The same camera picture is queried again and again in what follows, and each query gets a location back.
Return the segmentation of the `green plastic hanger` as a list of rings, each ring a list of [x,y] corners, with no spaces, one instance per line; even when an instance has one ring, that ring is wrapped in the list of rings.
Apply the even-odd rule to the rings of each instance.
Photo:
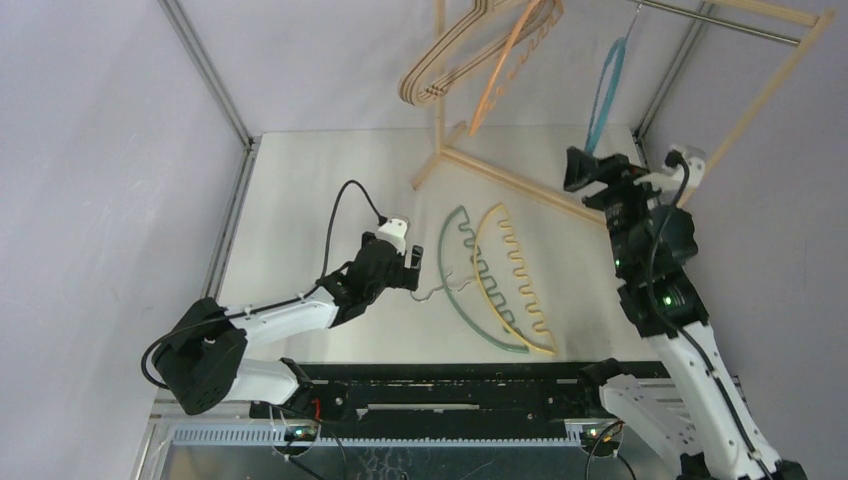
[[[453,275],[453,271],[449,270],[445,265],[447,257],[446,243],[452,227],[454,227],[460,234],[463,247],[470,252],[467,263],[471,267],[477,267],[478,272],[481,275],[480,279],[477,279],[476,273],[474,273],[473,275],[463,279],[458,286],[451,284],[450,278]],[[482,286],[486,300],[497,300],[497,303],[494,304],[496,307],[496,313],[506,320],[509,326],[515,326],[514,315],[507,307],[506,299],[499,290],[497,280],[492,275],[489,275],[489,265],[482,257],[479,248],[475,246],[476,240],[477,234],[471,227],[468,211],[464,205],[460,204],[447,215],[439,232],[436,249],[439,284],[430,289],[423,296],[417,296],[415,293],[411,293],[410,298],[417,303],[426,303],[433,297],[434,294],[441,292],[445,295],[449,305],[453,308],[457,316],[480,338],[502,351],[512,354],[528,355],[530,350],[527,345],[525,345],[522,341],[512,343],[496,338],[468,314],[457,298],[457,295],[470,285],[474,285],[475,287]]]

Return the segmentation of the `blue plastic hanger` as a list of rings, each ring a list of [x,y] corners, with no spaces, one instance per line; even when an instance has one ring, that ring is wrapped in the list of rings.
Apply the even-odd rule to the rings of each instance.
[[[635,9],[633,18],[628,26],[627,32],[624,35],[618,37],[611,44],[607,52],[607,56],[604,60],[601,73],[599,75],[598,82],[596,85],[595,95],[592,104],[592,111],[590,113],[587,134],[585,138],[584,150],[590,155],[595,153],[598,144],[601,140],[603,131],[608,122],[610,110],[612,108],[612,104],[614,103],[622,70],[624,67],[628,42],[635,26],[635,23],[637,21],[637,18],[643,8],[643,4],[643,1],[637,2],[637,7]]]

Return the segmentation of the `yellow plastic hanger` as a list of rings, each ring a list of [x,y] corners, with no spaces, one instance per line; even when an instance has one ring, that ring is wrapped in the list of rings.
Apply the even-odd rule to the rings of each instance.
[[[534,289],[509,210],[502,203],[486,212],[471,247],[478,287],[500,328],[520,353],[555,357],[558,345]]]

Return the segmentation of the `orange plastic hanger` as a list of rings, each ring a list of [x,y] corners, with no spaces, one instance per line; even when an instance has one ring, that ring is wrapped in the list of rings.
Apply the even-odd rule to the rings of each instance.
[[[473,137],[524,64],[564,14],[562,1],[528,1],[508,35],[468,127]]]

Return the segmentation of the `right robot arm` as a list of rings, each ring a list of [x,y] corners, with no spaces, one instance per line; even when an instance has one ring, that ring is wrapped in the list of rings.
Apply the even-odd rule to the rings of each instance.
[[[782,457],[754,421],[684,269],[698,246],[693,217],[679,201],[703,176],[700,152],[673,147],[662,172],[621,154],[597,158],[571,147],[566,157],[567,192],[601,184],[583,203],[604,215],[621,308],[669,374],[686,416],[648,396],[613,358],[581,370],[579,406],[630,427],[678,479],[804,478],[803,467]]]

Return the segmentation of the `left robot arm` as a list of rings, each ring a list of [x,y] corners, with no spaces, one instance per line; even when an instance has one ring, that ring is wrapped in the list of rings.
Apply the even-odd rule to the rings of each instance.
[[[304,296],[259,308],[224,308],[213,298],[195,301],[175,327],[143,354],[162,388],[194,416],[233,401],[277,406],[305,414],[314,383],[292,359],[259,360],[260,347],[301,333],[339,327],[365,313],[387,289],[415,291],[424,249],[401,252],[385,235],[366,232],[351,261],[317,280]]]

